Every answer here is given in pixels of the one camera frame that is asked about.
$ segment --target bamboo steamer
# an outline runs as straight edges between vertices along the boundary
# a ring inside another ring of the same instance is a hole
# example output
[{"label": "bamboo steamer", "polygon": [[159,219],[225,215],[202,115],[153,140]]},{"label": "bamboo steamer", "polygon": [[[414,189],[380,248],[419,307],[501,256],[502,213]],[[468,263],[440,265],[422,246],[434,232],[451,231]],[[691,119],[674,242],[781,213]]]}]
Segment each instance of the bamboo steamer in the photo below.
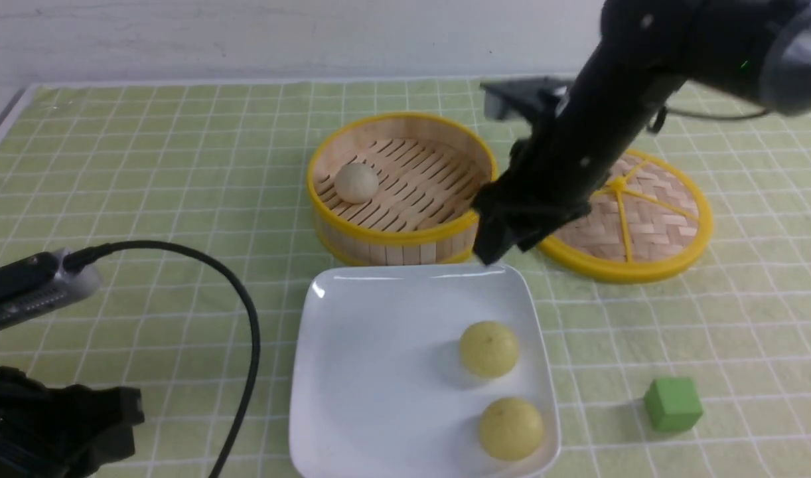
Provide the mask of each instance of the bamboo steamer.
[{"label": "bamboo steamer", "polygon": [[[365,163],[379,178],[369,202],[344,202],[335,175]],[[330,136],[309,164],[306,187],[323,245],[352,266],[463,262],[478,218],[470,208],[497,177],[487,145],[463,125],[425,113],[356,121]]]},{"label": "bamboo steamer", "polygon": [[712,208],[689,176],[630,149],[591,197],[591,214],[566,224],[539,249],[599,281],[661,281],[700,258],[714,226]]}]

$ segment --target square plate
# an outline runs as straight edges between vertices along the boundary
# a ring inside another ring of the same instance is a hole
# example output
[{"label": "square plate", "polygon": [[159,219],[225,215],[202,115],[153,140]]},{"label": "square plate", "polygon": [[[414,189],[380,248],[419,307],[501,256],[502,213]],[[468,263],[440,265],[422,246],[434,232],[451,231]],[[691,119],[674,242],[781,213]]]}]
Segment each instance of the square plate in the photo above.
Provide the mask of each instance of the square plate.
[{"label": "square plate", "polygon": [[[503,377],[458,360],[461,333],[501,321],[520,342]],[[504,396],[542,412],[546,438],[515,463],[479,445],[479,416]],[[508,266],[350,267],[312,282],[299,328],[290,452],[305,478],[521,478],[559,453],[558,413],[541,327]]]}]

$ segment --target woven bamboo lid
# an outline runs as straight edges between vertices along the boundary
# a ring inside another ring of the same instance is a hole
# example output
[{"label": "woven bamboo lid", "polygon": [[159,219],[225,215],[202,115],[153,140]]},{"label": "woven bamboo lid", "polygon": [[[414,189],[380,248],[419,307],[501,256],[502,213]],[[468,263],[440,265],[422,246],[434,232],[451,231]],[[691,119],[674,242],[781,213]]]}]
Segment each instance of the woven bamboo lid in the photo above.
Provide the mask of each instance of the woven bamboo lid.
[{"label": "woven bamboo lid", "polygon": [[712,235],[703,193],[675,167],[627,151],[591,214],[567,224],[539,248],[570,269],[601,281],[646,282],[688,269]]}]

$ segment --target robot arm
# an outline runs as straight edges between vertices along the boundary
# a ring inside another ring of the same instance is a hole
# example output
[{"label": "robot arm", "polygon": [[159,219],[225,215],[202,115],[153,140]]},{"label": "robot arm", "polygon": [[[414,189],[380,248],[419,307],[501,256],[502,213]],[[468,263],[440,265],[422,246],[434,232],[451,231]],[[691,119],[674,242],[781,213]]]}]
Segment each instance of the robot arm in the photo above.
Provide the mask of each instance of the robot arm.
[{"label": "robot arm", "polygon": [[517,113],[532,133],[473,200],[482,263],[588,214],[615,161],[685,81],[786,116],[811,110],[811,0],[606,0],[601,36],[572,82],[484,85],[486,114]]}]

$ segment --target green cube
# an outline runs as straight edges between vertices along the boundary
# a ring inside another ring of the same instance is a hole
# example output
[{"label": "green cube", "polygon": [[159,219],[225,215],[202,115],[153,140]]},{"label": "green cube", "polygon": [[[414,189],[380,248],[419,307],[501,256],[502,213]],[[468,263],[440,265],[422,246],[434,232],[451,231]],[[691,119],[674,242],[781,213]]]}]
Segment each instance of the green cube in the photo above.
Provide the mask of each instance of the green cube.
[{"label": "green cube", "polygon": [[644,407],[657,432],[685,432],[703,415],[697,388],[687,377],[655,379],[644,395]]}]

